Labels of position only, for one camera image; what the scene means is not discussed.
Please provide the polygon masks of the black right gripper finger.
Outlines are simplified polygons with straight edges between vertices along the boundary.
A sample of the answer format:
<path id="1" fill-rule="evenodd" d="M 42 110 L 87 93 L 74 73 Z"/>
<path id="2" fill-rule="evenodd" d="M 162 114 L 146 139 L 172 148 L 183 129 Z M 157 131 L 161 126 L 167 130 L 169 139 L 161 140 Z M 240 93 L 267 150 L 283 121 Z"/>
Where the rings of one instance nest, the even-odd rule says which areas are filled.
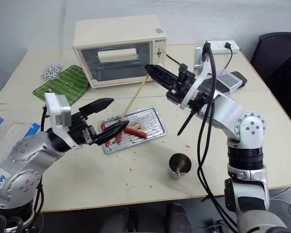
<path id="1" fill-rule="evenodd" d="M 145 65 L 150 77 L 159 84 L 174 84 L 178 77 L 159 65 Z"/>
<path id="2" fill-rule="evenodd" d="M 173 83 L 173 74 L 169 71 L 164 70 L 154 70 L 147 71 L 150 77 L 157 82 L 159 85 L 167 90 L 171 89 Z"/>

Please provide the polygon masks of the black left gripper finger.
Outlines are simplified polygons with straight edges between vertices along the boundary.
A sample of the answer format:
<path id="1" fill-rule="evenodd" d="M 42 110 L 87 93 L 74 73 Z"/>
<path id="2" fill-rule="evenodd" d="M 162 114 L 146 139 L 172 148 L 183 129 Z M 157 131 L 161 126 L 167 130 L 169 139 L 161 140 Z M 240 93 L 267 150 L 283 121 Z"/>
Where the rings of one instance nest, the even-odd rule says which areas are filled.
<path id="1" fill-rule="evenodd" d="M 91 114 L 98 113 L 104 109 L 106 109 L 112 102 L 114 102 L 113 98 L 102 98 L 96 101 L 93 101 L 79 109 L 79 112 L 82 114 L 84 118 L 88 118 Z"/>
<path id="2" fill-rule="evenodd" d="M 95 136 L 94 143 L 100 146 L 109 142 L 111 139 L 119 135 L 128 124 L 128 120 L 118 121 L 110 126 L 106 126 L 104 123 L 102 123 L 100 126 L 102 132 Z"/>

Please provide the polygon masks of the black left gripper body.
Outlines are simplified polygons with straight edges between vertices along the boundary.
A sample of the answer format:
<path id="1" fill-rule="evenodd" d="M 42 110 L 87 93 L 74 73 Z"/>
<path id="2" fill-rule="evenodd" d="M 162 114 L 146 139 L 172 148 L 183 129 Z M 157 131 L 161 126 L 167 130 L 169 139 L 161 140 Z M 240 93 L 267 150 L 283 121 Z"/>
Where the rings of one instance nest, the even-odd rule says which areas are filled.
<path id="1" fill-rule="evenodd" d="M 97 134 L 93 126 L 87 124 L 81 112 L 77 112 L 71 116 L 71 126 L 69 126 L 68 134 L 77 145 L 92 145 L 97 142 Z"/>

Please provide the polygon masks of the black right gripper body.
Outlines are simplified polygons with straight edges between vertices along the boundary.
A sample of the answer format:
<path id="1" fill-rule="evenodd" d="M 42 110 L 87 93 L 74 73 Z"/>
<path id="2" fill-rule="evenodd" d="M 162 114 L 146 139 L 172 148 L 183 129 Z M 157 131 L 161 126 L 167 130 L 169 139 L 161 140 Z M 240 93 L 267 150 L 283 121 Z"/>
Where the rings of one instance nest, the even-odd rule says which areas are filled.
<path id="1" fill-rule="evenodd" d="M 188 71 L 188 67 L 185 64 L 181 64 L 178 69 L 178 76 L 174 75 L 168 78 L 167 99 L 176 105 L 182 103 L 194 82 L 195 74 Z"/>

